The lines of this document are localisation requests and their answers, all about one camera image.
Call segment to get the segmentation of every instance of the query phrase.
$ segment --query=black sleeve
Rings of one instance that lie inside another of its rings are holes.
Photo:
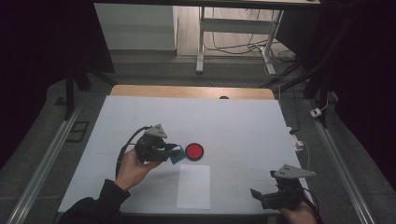
[[[107,179],[98,200],[85,198],[76,202],[64,213],[59,223],[120,223],[120,206],[130,196],[128,191]]]

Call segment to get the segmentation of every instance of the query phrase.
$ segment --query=blue tag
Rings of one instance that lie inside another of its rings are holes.
[[[171,157],[171,162],[172,164],[176,164],[186,158],[186,153],[184,152],[184,149],[182,146],[178,146],[178,149],[180,149],[180,152],[177,154],[176,157]]]

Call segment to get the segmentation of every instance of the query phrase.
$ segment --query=white table surface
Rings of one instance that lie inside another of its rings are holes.
[[[205,155],[176,165],[163,162],[130,190],[132,197],[121,206],[122,213],[277,213],[262,209],[250,189],[276,192],[270,171],[285,163],[300,167],[278,101],[132,96],[107,96],[58,211],[85,197],[97,199],[105,178],[115,179],[121,147],[139,128],[159,123],[168,135],[166,143],[199,143]],[[210,209],[177,208],[180,164],[210,166]],[[307,188],[305,180],[301,182]]]

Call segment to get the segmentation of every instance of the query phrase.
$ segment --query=human hand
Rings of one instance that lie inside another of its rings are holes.
[[[146,164],[140,162],[134,149],[126,152],[122,158],[116,185],[127,191],[136,186],[146,177],[150,170],[161,164],[160,161],[151,161]]]
[[[317,224],[314,211],[305,202],[301,202],[294,210],[286,207],[278,210],[285,216],[289,224]]]

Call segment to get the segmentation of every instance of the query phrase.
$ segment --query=red disk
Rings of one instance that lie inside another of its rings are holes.
[[[204,156],[204,148],[198,143],[191,143],[186,147],[186,157],[190,161],[198,161]]]

